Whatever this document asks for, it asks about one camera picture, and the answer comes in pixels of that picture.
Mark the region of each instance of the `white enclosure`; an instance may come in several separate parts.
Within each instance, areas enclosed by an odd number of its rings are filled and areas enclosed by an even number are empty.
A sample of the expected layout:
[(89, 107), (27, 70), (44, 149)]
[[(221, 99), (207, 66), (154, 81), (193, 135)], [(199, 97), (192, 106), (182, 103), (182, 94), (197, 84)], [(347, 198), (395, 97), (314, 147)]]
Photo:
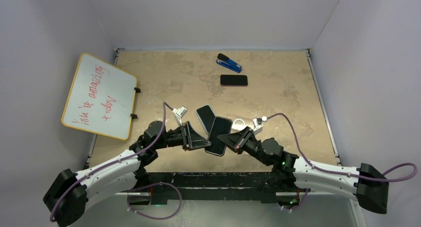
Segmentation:
[(115, 47), (303, 49), (339, 0), (89, 0)]
[[(60, 123), (77, 61), (88, 52), (113, 63), (117, 47), (312, 48), (343, 164), (421, 166), (420, 0), (0, 0), (0, 44), (2, 226), (56, 226), (42, 197), (59, 171), (83, 167), (92, 140)], [(392, 183), (388, 214), (364, 212), (367, 226), (419, 226), (420, 186), (420, 175)]]

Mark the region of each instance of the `black smartphone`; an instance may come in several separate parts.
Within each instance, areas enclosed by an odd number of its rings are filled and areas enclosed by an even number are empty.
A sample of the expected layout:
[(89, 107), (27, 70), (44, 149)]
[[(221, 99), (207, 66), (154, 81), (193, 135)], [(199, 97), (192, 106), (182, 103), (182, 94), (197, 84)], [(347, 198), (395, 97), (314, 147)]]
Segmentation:
[(209, 105), (205, 105), (196, 110), (196, 113), (200, 119), (200, 122), (203, 124), (203, 127), (206, 130), (206, 133), (211, 132), (213, 120), (215, 119), (215, 114)]
[(225, 143), (218, 139), (218, 135), (229, 134), (231, 126), (232, 120), (216, 116), (208, 137), (211, 146), (205, 147), (205, 152), (216, 156), (223, 156), (225, 154)]
[(221, 75), (222, 86), (248, 86), (248, 84), (245, 75)]

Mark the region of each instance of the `beige table surface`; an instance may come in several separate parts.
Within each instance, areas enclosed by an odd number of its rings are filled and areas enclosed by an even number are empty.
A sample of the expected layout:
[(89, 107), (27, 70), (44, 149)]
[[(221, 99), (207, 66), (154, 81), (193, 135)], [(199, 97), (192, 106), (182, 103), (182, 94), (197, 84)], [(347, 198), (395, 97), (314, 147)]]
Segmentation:
[[(329, 131), (323, 116), (306, 53), (303, 52), (223, 52), (243, 66), (247, 87), (221, 86), (219, 76), (237, 73), (215, 63), (218, 52), (123, 51), (117, 67), (135, 75), (142, 92), (135, 100), (131, 136), (126, 141), (98, 135), (90, 166), (115, 157), (142, 135), (148, 124), (162, 120), (162, 102), (172, 107), (188, 108), (183, 121), (204, 137), (196, 109), (210, 105), (216, 116), (232, 120), (285, 113), (292, 121), (302, 150), (311, 160), (336, 164)], [(167, 109), (166, 128), (175, 129), (173, 113)], [(264, 140), (274, 137), (285, 151), (298, 154), (292, 131), (286, 120), (277, 116), (264, 123), (256, 136)], [(226, 149), (222, 157), (204, 149), (183, 151), (181, 147), (158, 150), (159, 158), (146, 167), (162, 172), (258, 172), (270, 171), (253, 157), (237, 155)]]

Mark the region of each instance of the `red handwritten text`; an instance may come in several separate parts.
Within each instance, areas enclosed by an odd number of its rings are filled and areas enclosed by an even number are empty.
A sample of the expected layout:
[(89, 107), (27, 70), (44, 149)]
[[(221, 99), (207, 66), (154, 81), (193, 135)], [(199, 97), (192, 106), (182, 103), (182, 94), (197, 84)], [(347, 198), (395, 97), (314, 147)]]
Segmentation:
[(110, 96), (108, 96), (108, 98), (109, 99), (107, 101), (105, 101), (105, 104), (101, 103), (101, 105), (105, 107), (105, 115), (102, 116), (102, 118), (105, 119), (105, 121), (111, 119), (111, 117), (107, 117), (106, 115), (108, 113), (111, 113), (113, 103), (117, 102), (115, 99), (111, 98)]
[(95, 66), (95, 74), (91, 74), (92, 82), (89, 86), (89, 97), (94, 99), (96, 98), (96, 94), (98, 93), (98, 85), (101, 83), (101, 79), (104, 74), (109, 75), (110, 71), (107, 68), (103, 68), (102, 66)]
[(90, 108), (92, 106), (93, 106), (93, 104), (90, 104), (89, 102), (85, 102), (85, 103), (83, 103), (83, 106), (79, 106), (79, 109), (81, 109), (82, 107)]
[(80, 121), (74, 119), (72, 123), (82, 123), (84, 125), (89, 125), (88, 113), (82, 112), (82, 114), (79, 114), (79, 117), (81, 117), (79, 118)]

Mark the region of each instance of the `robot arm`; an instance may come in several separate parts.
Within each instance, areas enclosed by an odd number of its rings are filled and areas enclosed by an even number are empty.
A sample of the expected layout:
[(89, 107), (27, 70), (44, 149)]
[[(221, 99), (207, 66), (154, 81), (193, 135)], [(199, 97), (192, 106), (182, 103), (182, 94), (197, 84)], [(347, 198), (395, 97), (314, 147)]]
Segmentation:
[[(185, 151), (192, 151), (211, 145), (209, 141), (194, 131), (188, 121), (168, 132), (164, 127), (164, 132), (158, 136), (162, 126), (161, 121), (152, 122), (128, 150), (96, 167), (76, 173), (69, 169), (62, 171), (43, 198), (50, 212), (59, 203), (54, 213), (54, 219), (58, 225), (65, 227), (74, 223), (85, 210), (118, 192), (145, 186), (148, 174), (144, 167), (157, 159), (157, 149), (182, 146)], [(357, 168), (312, 162), (313, 165), (316, 164), (324, 169), (340, 170), (349, 173), (349, 175), (321, 172), (308, 165), (302, 157), (283, 151), (283, 147), (273, 138), (263, 142), (256, 140), (253, 129), (249, 127), (237, 133), (220, 135), (218, 138), (233, 152), (242, 154), (245, 151), (261, 163), (272, 165), (272, 173), (277, 176), (279, 186), (290, 187), (290, 189), (317, 189), (339, 194), (358, 200), (359, 204), (369, 211), (386, 213), (389, 183), (367, 181), (351, 176), (351, 174), (359, 174), (385, 179), (371, 165), (363, 163), (360, 168)], [(145, 147), (153, 141), (154, 145), (146, 149)], [(98, 167), (103, 168), (90, 174)]]
[[(245, 151), (264, 165), (272, 165), (272, 172), (279, 174), (279, 185), (326, 191), (358, 201), (359, 205), (366, 210), (379, 214), (387, 212), (389, 183), (355, 177), (359, 175), (386, 179), (369, 164), (362, 163), (358, 168), (311, 161), (312, 165), (309, 165), (303, 157), (284, 151), (273, 138), (263, 142), (258, 141), (250, 127), (237, 133), (219, 135), (218, 138), (233, 152), (242, 154)], [(329, 172), (347, 173), (347, 175), (322, 172), (313, 166)]]
[[(192, 151), (211, 145), (192, 128), (188, 121), (168, 132), (164, 127), (164, 132), (158, 137), (162, 125), (161, 121), (152, 122), (128, 150), (104, 163), (75, 173), (70, 169), (62, 171), (43, 198), (43, 202), (50, 212), (62, 195), (72, 185), (79, 183), (66, 194), (56, 209), (54, 219), (57, 224), (60, 227), (71, 225), (83, 215), (85, 210), (96, 203), (118, 192), (138, 186), (138, 182), (144, 179), (143, 175), (146, 175), (144, 167), (158, 158), (157, 149), (182, 146), (185, 151)], [(134, 155), (140, 153), (155, 139), (157, 141), (151, 148), (139, 155)]]

